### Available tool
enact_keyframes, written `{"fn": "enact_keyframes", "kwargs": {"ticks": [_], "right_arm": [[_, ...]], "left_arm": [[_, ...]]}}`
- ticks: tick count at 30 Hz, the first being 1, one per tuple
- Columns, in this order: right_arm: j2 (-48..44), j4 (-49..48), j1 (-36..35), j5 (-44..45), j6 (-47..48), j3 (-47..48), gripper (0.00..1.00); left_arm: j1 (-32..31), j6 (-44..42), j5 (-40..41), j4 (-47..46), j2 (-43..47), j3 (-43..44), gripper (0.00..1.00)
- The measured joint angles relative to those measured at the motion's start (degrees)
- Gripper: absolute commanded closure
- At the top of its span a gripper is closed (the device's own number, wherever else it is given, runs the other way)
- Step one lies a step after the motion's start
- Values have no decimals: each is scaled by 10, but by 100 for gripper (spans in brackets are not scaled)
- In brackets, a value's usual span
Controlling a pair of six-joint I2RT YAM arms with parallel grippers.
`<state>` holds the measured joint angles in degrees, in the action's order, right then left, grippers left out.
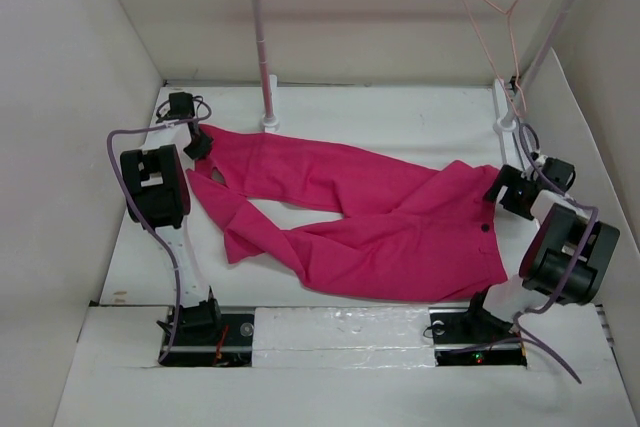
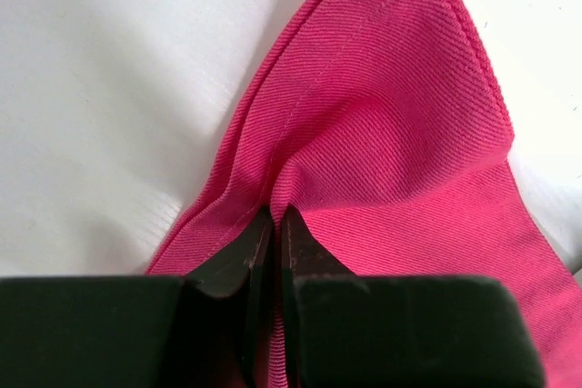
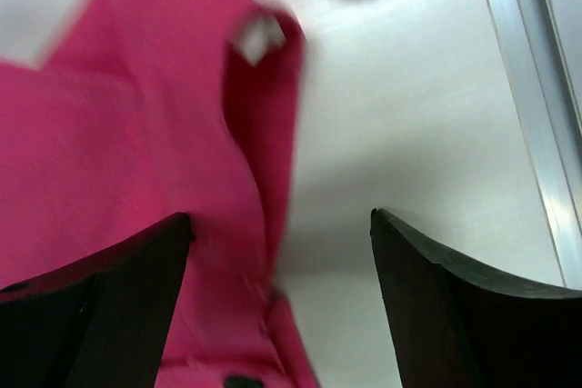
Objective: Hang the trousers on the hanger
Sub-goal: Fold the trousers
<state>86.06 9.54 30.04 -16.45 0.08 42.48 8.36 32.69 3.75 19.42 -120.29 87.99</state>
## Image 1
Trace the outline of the pink trousers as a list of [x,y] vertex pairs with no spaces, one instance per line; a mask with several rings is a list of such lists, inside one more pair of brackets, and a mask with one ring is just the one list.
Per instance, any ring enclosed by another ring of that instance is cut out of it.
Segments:
[[440,170],[360,148],[206,126],[186,173],[227,260],[267,254],[313,291],[382,301],[464,300],[506,272],[484,196],[493,166]]

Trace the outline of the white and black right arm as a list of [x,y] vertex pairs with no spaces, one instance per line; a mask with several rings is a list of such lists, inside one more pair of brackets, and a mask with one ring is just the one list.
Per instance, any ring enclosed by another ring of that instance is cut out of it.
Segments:
[[484,199],[510,213],[535,220],[539,228],[518,272],[475,294],[462,316],[465,334],[493,342],[513,331],[525,314],[542,314],[554,304],[593,300],[616,248],[620,231],[597,219],[595,207],[568,195],[575,167],[539,156],[526,171],[505,165]]

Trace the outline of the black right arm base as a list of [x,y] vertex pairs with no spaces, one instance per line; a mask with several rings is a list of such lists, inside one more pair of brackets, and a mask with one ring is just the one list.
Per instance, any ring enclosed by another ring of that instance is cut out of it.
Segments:
[[437,367],[526,367],[524,348],[510,329],[469,308],[435,307],[423,337],[433,345]]

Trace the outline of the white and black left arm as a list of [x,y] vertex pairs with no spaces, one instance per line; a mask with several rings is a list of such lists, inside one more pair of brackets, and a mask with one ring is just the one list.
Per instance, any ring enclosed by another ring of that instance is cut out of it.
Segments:
[[213,344],[223,330],[218,302],[203,280],[189,237],[191,196],[182,166],[184,159],[202,160],[211,152],[213,139],[200,126],[210,116],[201,96],[174,92],[156,108],[155,124],[144,130],[147,139],[141,147],[114,153],[114,138],[137,134],[137,129],[114,131],[107,140],[129,217],[169,257],[176,301],[168,320],[158,323],[168,335],[168,347]]

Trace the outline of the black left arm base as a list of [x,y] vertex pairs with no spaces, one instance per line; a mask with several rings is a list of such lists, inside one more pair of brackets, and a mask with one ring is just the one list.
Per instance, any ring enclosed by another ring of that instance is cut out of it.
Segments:
[[169,348],[170,327],[158,321],[163,330],[159,364],[164,367],[241,368],[252,365],[255,315],[253,312],[223,312],[222,326],[212,337],[204,334],[188,338],[178,333]]

